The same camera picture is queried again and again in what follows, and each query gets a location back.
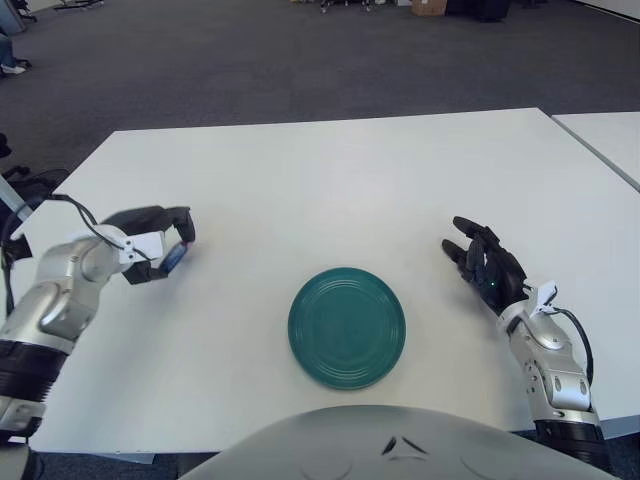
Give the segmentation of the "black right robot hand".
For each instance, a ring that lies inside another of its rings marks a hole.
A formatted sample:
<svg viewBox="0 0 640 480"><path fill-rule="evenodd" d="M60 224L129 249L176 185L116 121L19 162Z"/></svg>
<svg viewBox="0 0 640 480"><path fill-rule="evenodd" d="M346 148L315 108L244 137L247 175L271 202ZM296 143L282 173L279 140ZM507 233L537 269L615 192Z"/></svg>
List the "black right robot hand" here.
<svg viewBox="0 0 640 480"><path fill-rule="evenodd" d="M484 303L500 315L511 305L527 300L526 274L514 255L500 245L495 233L488 226L460 216L453 217L453 225L471 243L463 249L444 239L442 249Z"/></svg>

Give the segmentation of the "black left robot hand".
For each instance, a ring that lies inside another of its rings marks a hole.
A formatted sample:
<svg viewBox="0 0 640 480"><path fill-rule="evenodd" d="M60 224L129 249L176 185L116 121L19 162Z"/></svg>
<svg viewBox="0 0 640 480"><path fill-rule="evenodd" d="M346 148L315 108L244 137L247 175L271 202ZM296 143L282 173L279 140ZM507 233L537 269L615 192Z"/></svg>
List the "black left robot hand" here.
<svg viewBox="0 0 640 480"><path fill-rule="evenodd" d="M107 217L103 225L123 234L125 252L131 266L123 272L131 285L165 279L182 261L195 242L196 231L191 209L185 206L148 206L121 211ZM164 235L173 228L179 241L165 251Z"/></svg>

